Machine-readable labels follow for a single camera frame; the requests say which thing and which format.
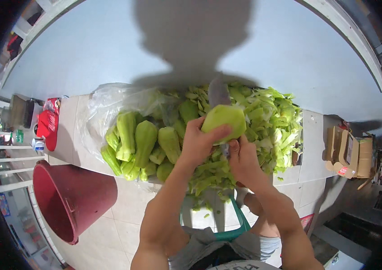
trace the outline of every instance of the red cap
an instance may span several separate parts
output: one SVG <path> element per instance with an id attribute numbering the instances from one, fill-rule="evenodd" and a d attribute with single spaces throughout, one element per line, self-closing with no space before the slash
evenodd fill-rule
<path id="1" fill-rule="evenodd" d="M 46 110 L 38 115 L 38 131 L 36 132 L 36 136 L 45 137 L 45 146 L 51 152 L 56 148 L 58 127 L 58 114 Z"/>

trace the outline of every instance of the forearm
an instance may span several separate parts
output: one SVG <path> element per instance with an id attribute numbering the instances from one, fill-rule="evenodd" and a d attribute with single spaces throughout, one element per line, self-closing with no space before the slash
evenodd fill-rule
<path id="1" fill-rule="evenodd" d="M 257 196 L 270 223 L 274 223 L 281 236 L 294 230 L 302 230 L 299 216 L 291 199 L 280 193 L 262 171 L 256 172 L 256 186 L 249 187 Z"/>
<path id="2" fill-rule="evenodd" d="M 169 227 L 179 222 L 179 214 L 188 181 L 194 167 L 179 159 L 158 194 L 147 205 L 140 237 L 162 244 L 169 236 Z"/>

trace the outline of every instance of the t-shirt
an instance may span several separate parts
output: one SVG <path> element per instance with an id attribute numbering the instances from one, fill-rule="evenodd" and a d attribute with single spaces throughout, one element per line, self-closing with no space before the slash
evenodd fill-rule
<path id="1" fill-rule="evenodd" d="M 212 268 L 208 268 L 207 270 L 276 270 L 278 268 L 261 262 L 261 261 L 231 261 L 229 263 L 221 264 Z"/>

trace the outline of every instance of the red bucket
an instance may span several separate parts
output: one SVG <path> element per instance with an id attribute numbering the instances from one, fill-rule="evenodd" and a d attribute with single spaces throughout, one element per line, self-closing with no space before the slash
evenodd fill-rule
<path id="1" fill-rule="evenodd" d="M 79 235 L 110 209 L 118 198 L 113 176 L 74 165 L 51 166 L 41 160 L 33 170 L 39 209 L 50 228 L 75 245 Z"/>

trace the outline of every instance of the green stool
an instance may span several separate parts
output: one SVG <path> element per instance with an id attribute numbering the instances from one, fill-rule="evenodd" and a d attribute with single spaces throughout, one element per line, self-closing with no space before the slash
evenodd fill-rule
<path id="1" fill-rule="evenodd" d="M 230 195 L 231 203 L 233 204 L 233 208 L 235 209 L 237 219 L 239 220 L 240 228 L 232 231 L 227 231 L 227 232 L 216 232 L 215 237 L 217 241 L 228 241 L 231 242 L 235 240 L 239 235 L 242 233 L 248 231 L 251 229 L 249 226 L 248 220 L 246 220 L 245 215 L 243 214 L 242 210 L 237 206 L 237 203 L 235 201 L 235 198 L 233 195 Z M 182 211 L 181 215 L 179 217 L 179 221 L 181 225 L 183 225 L 183 220 L 182 220 Z"/>

